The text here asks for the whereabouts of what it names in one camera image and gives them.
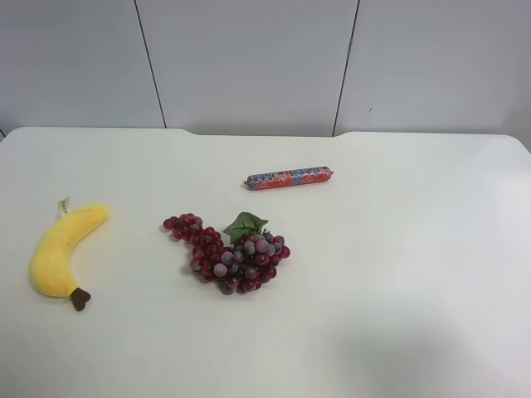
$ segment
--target table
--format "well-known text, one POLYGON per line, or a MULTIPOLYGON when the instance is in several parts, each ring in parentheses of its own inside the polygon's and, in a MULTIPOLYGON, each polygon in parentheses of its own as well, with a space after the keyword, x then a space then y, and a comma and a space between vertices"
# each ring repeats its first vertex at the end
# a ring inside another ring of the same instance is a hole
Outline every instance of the table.
POLYGON ((0 144, 0 396, 529 397, 531 155, 495 135, 196 136, 24 128, 0 144), (330 166, 249 192, 248 174, 330 166), (56 204, 111 215, 71 258, 76 313, 27 266, 56 204), (291 257, 224 296, 159 229, 268 219, 291 257))

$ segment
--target grape leaf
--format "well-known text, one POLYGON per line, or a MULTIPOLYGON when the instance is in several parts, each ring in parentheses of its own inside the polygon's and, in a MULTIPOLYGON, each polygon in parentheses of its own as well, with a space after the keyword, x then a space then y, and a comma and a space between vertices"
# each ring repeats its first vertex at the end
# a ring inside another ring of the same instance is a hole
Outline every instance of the grape leaf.
POLYGON ((234 244, 241 236, 250 232, 261 234, 262 227, 267 224, 267 220, 262 220, 257 216, 243 211, 239 216, 223 230, 227 235, 231 237, 231 245, 234 244))

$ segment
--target grape bunch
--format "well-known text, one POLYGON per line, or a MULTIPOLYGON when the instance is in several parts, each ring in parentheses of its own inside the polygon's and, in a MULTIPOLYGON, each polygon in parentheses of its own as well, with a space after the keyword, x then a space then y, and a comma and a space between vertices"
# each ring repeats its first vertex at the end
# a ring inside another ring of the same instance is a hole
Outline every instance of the grape bunch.
POLYGON ((177 240, 193 246, 192 272, 201 281, 217 281, 224 294, 250 293, 276 276, 276 266, 290 257, 282 236, 269 231, 245 233, 234 246, 225 246, 222 235, 192 213, 170 217, 163 227, 177 240))

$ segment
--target toy banana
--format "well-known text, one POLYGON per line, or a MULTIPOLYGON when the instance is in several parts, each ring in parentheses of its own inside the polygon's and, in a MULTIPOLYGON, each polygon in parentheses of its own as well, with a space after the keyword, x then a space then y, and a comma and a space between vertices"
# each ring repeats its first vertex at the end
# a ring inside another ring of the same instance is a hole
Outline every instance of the toy banana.
POLYGON ((74 279, 68 261, 71 252, 85 236, 107 219, 106 205, 88 205, 68 212, 41 238, 30 262, 30 279, 41 293, 70 298, 81 311, 90 294, 74 279))

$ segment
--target toy sausage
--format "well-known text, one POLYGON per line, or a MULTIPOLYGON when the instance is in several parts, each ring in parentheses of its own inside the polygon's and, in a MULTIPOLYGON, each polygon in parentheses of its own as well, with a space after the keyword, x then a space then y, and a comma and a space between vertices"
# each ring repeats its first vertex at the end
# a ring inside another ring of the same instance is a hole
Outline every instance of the toy sausage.
POLYGON ((328 181, 333 171, 329 167, 300 168, 299 170, 288 170, 285 172, 267 172, 265 174, 254 174, 244 181, 251 191, 260 189, 291 187, 293 185, 312 184, 314 182, 328 181))

